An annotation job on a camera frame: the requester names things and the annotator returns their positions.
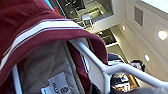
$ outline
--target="ceiling light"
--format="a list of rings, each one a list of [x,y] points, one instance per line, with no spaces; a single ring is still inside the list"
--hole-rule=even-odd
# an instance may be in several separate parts
[[[125,26],[122,26],[122,29],[125,30]]]
[[[165,31],[159,31],[158,32],[158,37],[161,39],[161,40],[165,40],[167,38],[167,34]]]
[[[150,60],[150,58],[149,58],[148,55],[145,55],[144,57],[145,57],[146,61],[149,61],[149,60]]]

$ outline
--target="stroller handle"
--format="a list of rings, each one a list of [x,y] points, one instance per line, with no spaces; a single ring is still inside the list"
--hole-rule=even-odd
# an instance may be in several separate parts
[[[110,92],[110,78],[112,74],[117,72],[126,72],[131,74],[145,83],[153,86],[153,87],[163,87],[168,89],[168,82],[161,81],[145,72],[142,72],[128,64],[119,63],[114,66],[106,66],[103,64],[79,39],[70,40],[71,44],[85,57],[88,57],[91,61],[93,61],[97,67],[101,70],[104,76],[104,88],[101,90],[104,94],[108,94]]]

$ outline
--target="stroller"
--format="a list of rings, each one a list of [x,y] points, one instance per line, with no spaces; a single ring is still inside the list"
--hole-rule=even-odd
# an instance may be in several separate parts
[[[108,66],[103,40],[55,14],[43,0],[1,2],[0,93],[107,94],[117,72],[167,88],[167,82],[129,65]]]

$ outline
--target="white stroller frame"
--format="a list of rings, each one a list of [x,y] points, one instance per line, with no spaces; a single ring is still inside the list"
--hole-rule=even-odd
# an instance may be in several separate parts
[[[78,39],[70,40],[70,43],[81,53],[83,54],[87,59],[91,60],[93,63],[97,65],[97,67],[100,69],[102,75],[104,76],[104,84],[101,86],[103,88],[99,88],[103,94],[108,94],[110,92],[110,78],[112,74],[115,74],[117,72],[126,72],[130,75],[133,75],[140,80],[144,81],[145,83],[153,86],[153,87],[163,87],[165,89],[168,89],[168,82],[161,81],[145,72],[142,72],[128,64],[119,63],[113,66],[107,66],[103,64],[81,41]],[[14,79],[14,85],[15,85],[15,91],[16,94],[23,94],[21,90],[19,75],[17,66],[15,65],[13,70],[13,79]]]

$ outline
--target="stroller canopy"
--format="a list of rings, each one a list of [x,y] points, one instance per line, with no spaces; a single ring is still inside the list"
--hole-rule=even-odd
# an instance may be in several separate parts
[[[105,44],[101,38],[57,15],[43,0],[1,0],[0,22],[0,86],[15,64],[31,51],[49,42],[86,38],[94,54],[103,63],[107,63]],[[71,55],[74,62],[80,61],[76,57],[77,53]],[[82,63],[78,63],[77,73],[80,73],[84,68]],[[88,79],[87,73],[81,75]]]

